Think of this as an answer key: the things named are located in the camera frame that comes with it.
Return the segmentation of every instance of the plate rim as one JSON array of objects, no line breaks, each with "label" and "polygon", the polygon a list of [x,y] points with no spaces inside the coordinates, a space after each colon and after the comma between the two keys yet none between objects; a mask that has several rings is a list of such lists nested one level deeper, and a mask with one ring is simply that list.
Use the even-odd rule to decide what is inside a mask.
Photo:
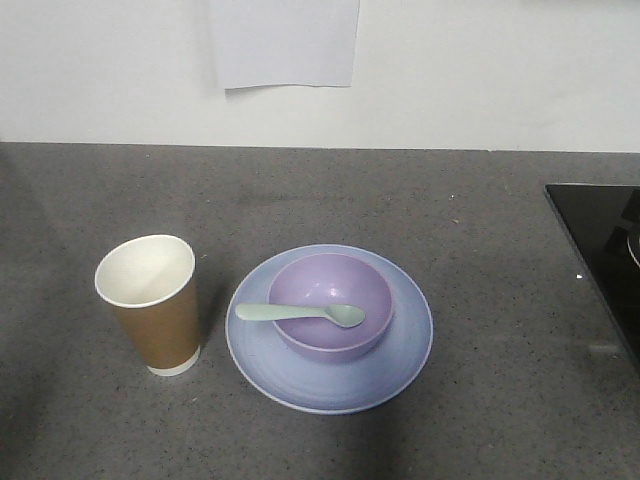
[{"label": "plate rim", "polygon": [[[313,408],[313,407],[306,407],[306,406],[302,406],[302,405],[297,405],[295,403],[289,402],[287,400],[283,400],[282,398],[279,398],[277,396],[275,396],[274,394],[268,392],[267,390],[265,390],[262,386],[258,385],[245,371],[244,369],[241,367],[238,359],[236,358],[236,355],[233,351],[233,349],[231,348],[231,341],[229,339],[229,319],[230,319],[230,315],[231,315],[231,308],[233,306],[234,301],[236,300],[236,295],[238,294],[238,291],[240,290],[240,288],[244,285],[245,281],[247,281],[247,279],[249,277],[251,277],[257,270],[259,270],[265,263],[280,257],[280,256],[284,256],[287,254],[291,254],[293,252],[296,252],[298,250],[303,250],[303,249],[309,249],[309,248],[346,248],[346,249],[353,249],[353,250],[358,250],[366,255],[371,255],[376,257],[377,259],[389,264],[392,268],[398,270],[400,273],[402,273],[402,275],[404,275],[404,277],[406,277],[407,280],[409,280],[409,282],[411,283],[413,289],[419,294],[420,298],[421,298],[421,303],[422,305],[424,305],[426,312],[427,312],[427,320],[429,323],[429,330],[431,332],[431,335],[429,336],[428,339],[428,343],[425,349],[425,354],[422,356],[421,361],[419,366],[416,368],[415,372],[411,374],[411,376],[404,382],[402,382],[401,385],[399,385],[396,389],[394,389],[390,394],[385,395],[384,397],[382,397],[381,399],[375,400],[373,402],[369,402],[366,405],[361,405],[361,406],[357,406],[357,407],[351,407],[351,408],[342,408],[342,409],[331,409],[331,410],[327,410],[327,409],[322,409],[322,408]],[[429,356],[431,354],[431,348],[433,346],[433,338],[435,336],[435,331],[434,331],[434,326],[433,326],[433,315],[431,313],[431,307],[429,306],[429,302],[427,301],[424,293],[422,292],[422,290],[420,289],[420,287],[418,286],[418,284],[413,280],[413,278],[411,278],[411,276],[409,274],[407,274],[402,268],[400,268],[398,265],[396,265],[395,263],[393,263],[392,261],[388,260],[387,258],[378,255],[374,252],[370,252],[368,250],[365,250],[363,248],[359,248],[359,247],[354,247],[351,245],[342,245],[342,244],[336,244],[336,243],[318,243],[318,244],[310,244],[310,245],[303,245],[300,247],[295,247],[295,248],[291,248],[285,251],[282,251],[280,253],[277,253],[276,255],[273,255],[269,258],[267,258],[266,260],[260,262],[256,267],[254,267],[249,273],[247,273],[244,278],[242,279],[242,281],[238,284],[238,286],[236,287],[235,291],[233,292],[233,295],[231,296],[231,300],[229,302],[229,306],[227,307],[227,313],[226,313],[226,317],[225,317],[225,338],[227,341],[227,349],[229,350],[229,353],[231,355],[231,358],[233,359],[233,362],[236,365],[236,368],[240,371],[240,373],[242,374],[242,376],[256,389],[258,390],[260,393],[262,393],[263,395],[265,395],[267,398],[279,403],[280,405],[284,405],[286,407],[289,407],[293,410],[297,410],[297,411],[301,411],[301,412],[305,412],[305,413],[312,413],[312,414],[317,414],[317,415],[345,415],[345,414],[352,414],[352,413],[357,413],[357,412],[361,412],[361,411],[365,411],[365,410],[369,410],[372,409],[374,407],[377,407],[379,405],[382,405],[383,403],[391,400],[392,398],[396,397],[397,395],[399,395],[402,391],[404,391],[409,385],[411,385],[414,380],[417,378],[417,376],[420,374],[420,372],[422,372],[424,366],[427,363],[427,360],[429,359]]]},{"label": "plate rim", "polygon": [[636,266],[640,267],[640,226],[634,225],[627,235],[627,248],[631,254],[631,258],[636,262]]}]

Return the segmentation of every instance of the bowl rim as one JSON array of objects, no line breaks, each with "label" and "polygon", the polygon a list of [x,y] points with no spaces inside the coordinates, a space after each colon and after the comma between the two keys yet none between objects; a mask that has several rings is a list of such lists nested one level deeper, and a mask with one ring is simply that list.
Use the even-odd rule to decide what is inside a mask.
[{"label": "bowl rim", "polygon": [[339,347],[339,348],[328,348],[328,347],[317,347],[314,345],[309,345],[307,343],[304,343],[294,337],[292,337],[291,335],[289,335],[288,333],[286,333],[282,327],[280,327],[280,325],[278,325],[278,320],[274,320],[272,323],[274,325],[274,327],[276,328],[276,330],[278,331],[278,333],[286,340],[288,340],[289,342],[293,343],[294,345],[299,346],[302,349],[308,350],[308,351],[312,351],[312,352],[320,352],[320,353],[341,353],[341,352],[348,352],[350,350],[356,350],[358,348],[361,348],[365,345],[368,345],[372,342],[375,342],[376,340],[378,340],[383,334],[384,332],[387,330],[387,328],[389,327],[389,324],[391,323],[392,318],[395,315],[395,299],[393,296],[393,291],[391,290],[391,285],[389,285],[389,282],[387,281],[387,279],[384,277],[384,275],[382,275],[377,268],[375,268],[373,265],[371,265],[369,262],[366,262],[360,258],[356,258],[353,257],[351,255],[348,255],[346,253],[314,253],[312,255],[306,255],[304,257],[300,257],[296,260],[294,260],[293,262],[290,262],[288,264],[286,264],[284,267],[282,267],[280,270],[278,270],[278,272],[273,276],[273,280],[271,280],[271,284],[269,285],[269,289],[267,290],[267,303],[269,303],[269,298],[271,297],[271,290],[273,289],[273,284],[275,283],[276,279],[280,276],[280,274],[286,270],[287,268],[289,268],[291,265],[294,265],[302,260],[306,260],[312,257],[326,257],[326,256],[332,256],[332,257],[347,257],[350,258],[352,260],[355,260],[357,262],[363,263],[365,265],[367,265],[369,268],[373,269],[374,272],[376,272],[378,274],[378,276],[382,279],[382,281],[384,282],[384,284],[387,287],[387,291],[389,292],[389,297],[391,298],[391,305],[389,308],[389,314],[387,315],[387,318],[384,320],[384,322],[382,322],[380,328],[378,328],[378,330],[376,330],[372,335],[370,335],[369,337],[367,337],[366,339],[354,344],[354,345],[349,345],[346,347]]}]

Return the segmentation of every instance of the stovetop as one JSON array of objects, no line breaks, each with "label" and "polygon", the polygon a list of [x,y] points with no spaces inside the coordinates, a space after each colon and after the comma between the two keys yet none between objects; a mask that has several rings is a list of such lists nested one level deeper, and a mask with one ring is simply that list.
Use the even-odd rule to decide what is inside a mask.
[{"label": "stovetop", "polygon": [[640,367],[640,267],[627,246],[640,223],[640,186],[555,184],[547,192]]}]

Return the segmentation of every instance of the white cup base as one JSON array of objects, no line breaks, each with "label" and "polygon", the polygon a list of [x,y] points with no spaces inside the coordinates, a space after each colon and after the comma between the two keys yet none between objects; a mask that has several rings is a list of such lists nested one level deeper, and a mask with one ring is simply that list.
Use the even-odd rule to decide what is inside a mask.
[{"label": "white cup base", "polygon": [[178,365],[177,367],[172,367],[172,368],[153,368],[150,367],[149,365],[147,365],[147,368],[149,369],[149,371],[151,373],[154,373],[156,375],[160,375],[161,377],[173,377],[174,375],[179,375],[182,372],[186,372],[187,370],[189,370],[198,360],[198,357],[200,356],[200,347],[198,347],[198,349],[196,350],[196,352],[191,356],[191,358],[189,360],[187,360],[186,362]]}]

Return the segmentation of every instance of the paper cup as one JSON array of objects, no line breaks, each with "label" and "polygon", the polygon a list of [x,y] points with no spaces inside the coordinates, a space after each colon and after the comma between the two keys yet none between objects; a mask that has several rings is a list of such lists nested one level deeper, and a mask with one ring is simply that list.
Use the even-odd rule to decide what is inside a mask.
[{"label": "paper cup", "polygon": [[156,375],[178,375],[200,354],[194,271],[193,250],[171,235],[123,243],[96,269],[96,291]]}]

